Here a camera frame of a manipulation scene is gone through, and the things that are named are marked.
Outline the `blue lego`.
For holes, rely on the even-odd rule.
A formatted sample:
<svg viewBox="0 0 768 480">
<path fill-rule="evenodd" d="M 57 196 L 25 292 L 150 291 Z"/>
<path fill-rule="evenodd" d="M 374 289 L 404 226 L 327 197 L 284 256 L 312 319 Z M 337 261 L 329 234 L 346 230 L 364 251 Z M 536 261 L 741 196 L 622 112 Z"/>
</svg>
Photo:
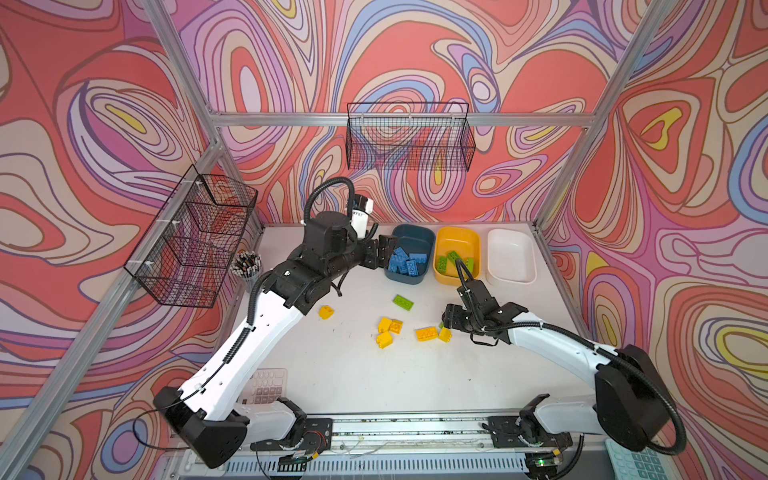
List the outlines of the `blue lego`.
<svg viewBox="0 0 768 480">
<path fill-rule="evenodd" d="M 406 274 L 409 277 L 418 278 L 421 275 L 420 266 L 415 260 L 407 259 L 404 265 L 406 269 Z"/>
<path fill-rule="evenodd" d="M 394 250 L 394 255 L 403 261 L 409 260 L 410 255 L 401 247 L 396 247 Z"/>
<path fill-rule="evenodd" d="M 409 258 L 416 264 L 426 264 L 428 261 L 428 255 L 426 253 L 412 253 Z"/>
<path fill-rule="evenodd" d="M 391 273 L 406 275 L 408 273 L 408 267 L 406 265 L 406 261 L 401 257 L 391 257 L 389 261 L 388 271 Z"/>
</svg>

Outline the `yellow lego long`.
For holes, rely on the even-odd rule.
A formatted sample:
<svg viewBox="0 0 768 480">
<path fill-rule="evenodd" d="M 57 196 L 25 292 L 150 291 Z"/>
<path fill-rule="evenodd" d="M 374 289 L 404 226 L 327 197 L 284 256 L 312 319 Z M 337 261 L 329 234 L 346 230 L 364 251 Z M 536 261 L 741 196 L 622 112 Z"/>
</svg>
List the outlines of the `yellow lego long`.
<svg viewBox="0 0 768 480">
<path fill-rule="evenodd" d="M 415 331 L 418 342 L 432 341 L 438 338 L 439 331 L 436 327 L 427 327 Z"/>
</svg>

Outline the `orange-yellow lego cluster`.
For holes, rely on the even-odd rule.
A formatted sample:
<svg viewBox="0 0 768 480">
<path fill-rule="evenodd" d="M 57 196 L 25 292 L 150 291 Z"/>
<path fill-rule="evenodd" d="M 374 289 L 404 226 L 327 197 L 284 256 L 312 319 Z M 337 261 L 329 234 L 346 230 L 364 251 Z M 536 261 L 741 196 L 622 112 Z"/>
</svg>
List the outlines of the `orange-yellow lego cluster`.
<svg viewBox="0 0 768 480">
<path fill-rule="evenodd" d="M 403 322 L 399 320 L 392 320 L 388 331 L 393 334 L 400 334 L 402 331 Z"/>
</svg>

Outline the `yellow lego top cluster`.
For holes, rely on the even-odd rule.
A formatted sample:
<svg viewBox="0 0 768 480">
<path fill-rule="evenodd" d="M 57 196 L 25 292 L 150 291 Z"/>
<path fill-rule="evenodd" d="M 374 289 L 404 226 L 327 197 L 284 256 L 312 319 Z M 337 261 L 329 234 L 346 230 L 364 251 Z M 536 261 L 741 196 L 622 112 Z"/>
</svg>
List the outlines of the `yellow lego top cluster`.
<svg viewBox="0 0 768 480">
<path fill-rule="evenodd" d="M 383 317 L 378 324 L 378 332 L 379 333 L 389 332 L 391 324 L 392 324 L 391 319 L 387 317 Z"/>
</svg>

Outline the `yellow lego cluster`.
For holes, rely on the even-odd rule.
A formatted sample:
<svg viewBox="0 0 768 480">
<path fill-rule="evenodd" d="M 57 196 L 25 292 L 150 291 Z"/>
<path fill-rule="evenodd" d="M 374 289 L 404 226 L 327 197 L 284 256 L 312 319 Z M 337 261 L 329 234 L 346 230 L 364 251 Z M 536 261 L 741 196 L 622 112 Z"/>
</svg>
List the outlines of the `yellow lego cluster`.
<svg viewBox="0 0 768 480">
<path fill-rule="evenodd" d="M 378 332 L 379 333 L 389 332 L 391 324 L 392 324 L 391 319 L 387 317 L 383 317 L 378 324 Z"/>
<path fill-rule="evenodd" d="M 380 349 L 385 349 L 392 345 L 394 338 L 390 332 L 379 333 L 376 337 L 376 344 Z"/>
</svg>

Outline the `yellow lego bottom cluster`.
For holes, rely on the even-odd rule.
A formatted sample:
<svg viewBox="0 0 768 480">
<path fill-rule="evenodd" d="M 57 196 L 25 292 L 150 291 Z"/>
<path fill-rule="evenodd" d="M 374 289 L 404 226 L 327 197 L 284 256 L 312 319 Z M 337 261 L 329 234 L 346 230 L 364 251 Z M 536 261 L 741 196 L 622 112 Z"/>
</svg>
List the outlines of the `yellow lego bottom cluster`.
<svg viewBox="0 0 768 480">
<path fill-rule="evenodd" d="M 394 338 L 390 332 L 379 333 L 376 337 L 376 344 L 380 349 L 385 349 L 392 345 Z"/>
</svg>

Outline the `blue lego bottom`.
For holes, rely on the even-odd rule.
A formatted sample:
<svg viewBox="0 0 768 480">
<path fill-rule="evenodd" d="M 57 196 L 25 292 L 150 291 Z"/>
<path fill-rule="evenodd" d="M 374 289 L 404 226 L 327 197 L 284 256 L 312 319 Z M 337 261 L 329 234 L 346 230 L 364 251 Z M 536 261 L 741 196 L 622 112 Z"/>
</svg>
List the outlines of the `blue lego bottom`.
<svg viewBox="0 0 768 480">
<path fill-rule="evenodd" d="M 391 257 L 389 261 L 388 271 L 391 273 L 406 275 L 408 273 L 408 267 L 406 265 L 406 261 L 401 257 Z"/>
</svg>

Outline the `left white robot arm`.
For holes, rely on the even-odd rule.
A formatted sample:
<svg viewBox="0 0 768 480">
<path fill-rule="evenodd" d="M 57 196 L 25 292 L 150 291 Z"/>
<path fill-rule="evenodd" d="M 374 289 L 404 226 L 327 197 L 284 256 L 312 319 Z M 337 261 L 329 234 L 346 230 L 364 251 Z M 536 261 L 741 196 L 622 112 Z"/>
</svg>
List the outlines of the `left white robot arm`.
<svg viewBox="0 0 768 480">
<path fill-rule="evenodd" d="M 391 251 L 387 237 L 375 235 L 372 208 L 347 177 L 316 187 L 304 206 L 301 243 L 256 280 L 236 331 L 181 386 L 156 394 L 155 412 L 208 468 L 250 444 L 301 444 L 306 415 L 294 402 L 243 405 L 239 398 L 283 336 L 326 295 L 339 293 L 353 268 L 385 266 Z"/>
</svg>

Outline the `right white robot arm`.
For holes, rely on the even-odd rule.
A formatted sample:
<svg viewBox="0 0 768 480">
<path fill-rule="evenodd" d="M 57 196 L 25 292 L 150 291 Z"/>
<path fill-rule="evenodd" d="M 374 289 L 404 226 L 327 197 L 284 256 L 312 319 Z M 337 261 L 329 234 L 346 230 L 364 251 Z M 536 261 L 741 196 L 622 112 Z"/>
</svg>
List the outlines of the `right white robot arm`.
<svg viewBox="0 0 768 480">
<path fill-rule="evenodd" d="M 573 397 L 536 396 L 507 429 L 519 442 L 539 446 L 557 435 L 577 433 L 607 436 L 633 452 L 684 452 L 684 422 L 644 350 L 594 342 L 542 320 L 520 304 L 500 304 L 461 258 L 455 266 L 461 302 L 446 306 L 445 328 L 468 334 L 475 345 L 506 344 L 536 353 L 592 390 Z"/>
</svg>

